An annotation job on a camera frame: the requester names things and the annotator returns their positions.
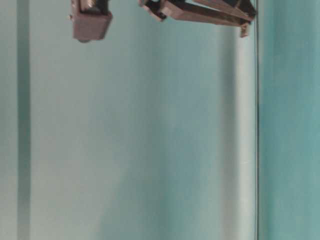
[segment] blurry background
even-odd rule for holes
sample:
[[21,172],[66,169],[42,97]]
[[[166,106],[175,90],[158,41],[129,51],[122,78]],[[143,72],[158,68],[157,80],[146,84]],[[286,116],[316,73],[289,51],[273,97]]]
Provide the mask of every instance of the blurry background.
[[255,31],[114,0],[103,41],[67,0],[0,8],[0,239],[253,240]]

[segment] vertical edge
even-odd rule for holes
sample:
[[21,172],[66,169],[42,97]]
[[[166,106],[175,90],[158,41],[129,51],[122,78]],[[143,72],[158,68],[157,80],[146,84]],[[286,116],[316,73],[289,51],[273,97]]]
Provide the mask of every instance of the vertical edge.
[[29,0],[17,1],[16,16],[18,115],[17,239],[30,240],[31,106]]
[[259,0],[254,0],[257,15],[254,21],[255,60],[255,240],[259,239]]

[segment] teal background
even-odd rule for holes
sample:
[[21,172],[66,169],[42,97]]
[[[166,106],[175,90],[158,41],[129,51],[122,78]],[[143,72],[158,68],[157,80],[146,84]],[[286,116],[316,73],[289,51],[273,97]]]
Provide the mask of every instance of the teal background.
[[259,236],[318,239],[319,0],[259,1]]
[[68,1],[4,5],[0,239],[255,238],[254,27],[114,0],[81,44]]

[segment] teal wall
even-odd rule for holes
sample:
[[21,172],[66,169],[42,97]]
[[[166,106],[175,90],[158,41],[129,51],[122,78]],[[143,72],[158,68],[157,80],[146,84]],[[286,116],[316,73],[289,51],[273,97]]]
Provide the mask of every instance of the teal wall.
[[254,239],[253,30],[115,0],[81,44],[67,0],[5,4],[0,239]]
[[259,1],[261,240],[320,234],[319,7]]

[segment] brown plastic part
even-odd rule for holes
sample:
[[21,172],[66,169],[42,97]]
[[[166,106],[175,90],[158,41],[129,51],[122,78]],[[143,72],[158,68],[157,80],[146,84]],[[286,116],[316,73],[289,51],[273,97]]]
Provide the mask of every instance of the brown plastic part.
[[86,43],[91,40],[101,40],[105,37],[113,15],[110,11],[106,14],[86,13],[81,11],[80,0],[71,0],[73,23],[73,37]]
[[248,27],[257,12],[250,0],[139,0],[139,4],[158,21],[166,17],[176,20],[211,23],[241,28],[241,37],[248,35]]

